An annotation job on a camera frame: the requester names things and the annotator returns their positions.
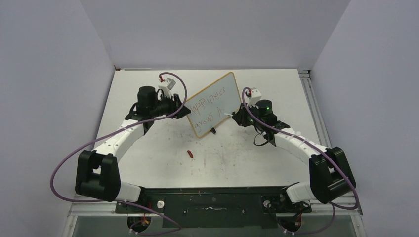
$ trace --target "robotic arm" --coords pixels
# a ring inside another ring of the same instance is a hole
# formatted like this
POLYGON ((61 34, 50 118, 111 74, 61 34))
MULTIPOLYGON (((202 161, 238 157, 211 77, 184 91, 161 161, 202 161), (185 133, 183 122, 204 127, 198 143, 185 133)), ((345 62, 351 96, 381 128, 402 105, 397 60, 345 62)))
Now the robotic arm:
POLYGON ((242 104, 238 112, 233 115, 233 120, 236 121, 239 126, 254 126, 257 131, 261 132, 267 142, 287 150, 309 166, 310 181, 297 183, 288 187, 286 195, 281 197, 283 201, 296 203, 317 199, 321 203, 329 203, 351 190, 349 185, 335 170, 332 164, 312 146, 331 157, 347 176, 352 185, 354 187, 356 186, 345 153, 341 148, 334 147, 329 149, 309 141, 295 132, 288 124, 277 120, 276 115, 274 115, 272 111, 272 102, 269 100, 261 100, 262 95, 256 88, 252 88, 247 94, 247 97, 249 99, 247 106, 254 116, 265 124, 285 132, 285 134, 267 128, 255 121, 245 109, 244 104, 242 104))
MULTIPOLYGON (((119 127, 125 131, 112 136, 93 151, 84 150, 80 153, 76 176, 77 194, 104 201, 138 201, 141 187, 121 182, 118 162, 133 143, 147 133, 154 122, 145 122, 128 129, 126 127, 139 121, 170 115, 179 109, 182 104, 179 95, 172 95, 170 92, 174 85, 173 79, 162 80, 158 89, 162 92, 160 98, 154 87, 141 87, 138 90, 137 102, 133 104, 119 127), (93 170, 98 168, 100 174, 94 173, 93 170)), ((189 113, 188 108, 182 107, 172 118, 180 119, 189 113)))

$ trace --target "wall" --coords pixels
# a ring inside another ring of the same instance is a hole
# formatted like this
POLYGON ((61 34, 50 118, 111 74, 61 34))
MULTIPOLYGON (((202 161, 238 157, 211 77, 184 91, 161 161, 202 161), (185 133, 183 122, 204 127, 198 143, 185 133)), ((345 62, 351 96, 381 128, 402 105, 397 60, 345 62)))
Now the wall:
POLYGON ((419 234, 417 9, 415 0, 352 0, 311 74, 371 237, 419 234))
POLYGON ((122 68, 311 69, 349 0, 81 0, 122 68))
MULTIPOLYGON (((113 66, 78 0, 0 1, 1 236, 61 236, 54 167, 95 137, 113 66)), ((76 158, 58 173, 74 195, 76 158)))

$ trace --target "table top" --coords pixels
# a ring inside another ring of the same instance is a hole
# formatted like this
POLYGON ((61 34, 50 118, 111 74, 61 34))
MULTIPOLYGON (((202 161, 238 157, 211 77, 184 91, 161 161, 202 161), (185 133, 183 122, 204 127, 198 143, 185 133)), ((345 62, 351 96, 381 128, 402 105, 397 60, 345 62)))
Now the table top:
MULTIPOLYGON (((278 120, 318 143, 316 128, 296 69, 173 70, 184 81, 188 96, 227 72, 235 74, 239 91, 256 87, 273 103, 278 120)), ((162 71, 117 71, 112 81, 98 137, 119 128, 138 88, 157 88, 162 71)), ((178 82, 173 93, 184 98, 178 82)), ((283 186, 309 179, 308 167, 287 151, 253 144, 253 127, 239 127, 228 119, 199 139, 186 117, 157 121, 119 162, 121 180, 146 188, 283 186), (194 158, 187 153, 190 150, 194 158)))

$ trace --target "whiteboard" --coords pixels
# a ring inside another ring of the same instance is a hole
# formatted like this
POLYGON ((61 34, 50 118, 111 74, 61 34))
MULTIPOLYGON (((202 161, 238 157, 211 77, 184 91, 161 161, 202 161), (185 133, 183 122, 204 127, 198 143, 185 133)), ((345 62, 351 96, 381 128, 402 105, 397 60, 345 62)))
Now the whiteboard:
POLYGON ((185 104, 191 110, 188 120, 198 138, 203 137, 211 129, 218 126, 240 108, 239 88, 233 72, 189 98, 185 104))

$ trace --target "yellow whiteboard frame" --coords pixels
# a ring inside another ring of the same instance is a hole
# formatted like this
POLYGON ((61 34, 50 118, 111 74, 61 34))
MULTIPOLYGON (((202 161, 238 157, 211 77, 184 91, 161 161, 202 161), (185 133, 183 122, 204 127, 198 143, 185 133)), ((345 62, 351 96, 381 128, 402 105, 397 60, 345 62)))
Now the yellow whiteboard frame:
MULTIPOLYGON (((208 87, 210 87, 210 86, 214 85, 214 84, 215 84, 215 83, 217 83, 219 80, 223 79, 224 77, 228 76, 229 74, 233 74, 234 83, 236 84, 236 88, 237 88, 237 95, 239 96, 239 100, 240 100, 240 103, 241 103, 241 102, 242 102, 242 98, 241 98, 241 96, 240 96, 239 87, 237 86, 236 76, 234 75, 234 72, 228 72, 228 73, 226 73, 225 75, 223 75, 222 77, 220 77, 219 79, 217 79, 216 81, 214 81, 213 83, 211 83, 211 84, 207 85, 204 89, 202 89, 202 90, 198 91, 198 92, 197 92, 197 93, 195 93, 193 96, 189 97, 189 98, 188 98, 188 100, 186 100, 186 102, 188 102, 190 99, 194 98, 195 96, 199 95, 201 92, 203 92, 204 90, 206 90, 208 87)), ((204 137, 205 135, 207 135, 207 134, 211 131, 211 129, 210 129, 210 130, 206 131, 204 134, 202 134, 202 136, 198 136, 198 135, 197 135, 197 133, 196 133, 196 130, 195 130, 195 128, 194 128, 194 125, 192 124, 192 121, 191 121, 191 119, 189 118, 189 115, 187 115, 186 117, 188 118, 188 121, 189 121, 189 123, 191 124, 192 130, 194 130, 195 136, 197 136, 198 138, 202 138, 202 137, 204 137)), ((226 118, 224 118, 223 120, 221 120, 221 121, 220 121, 219 123, 217 123, 214 127, 219 126, 222 122, 226 121, 228 118, 229 118, 229 116, 227 116, 226 118)))

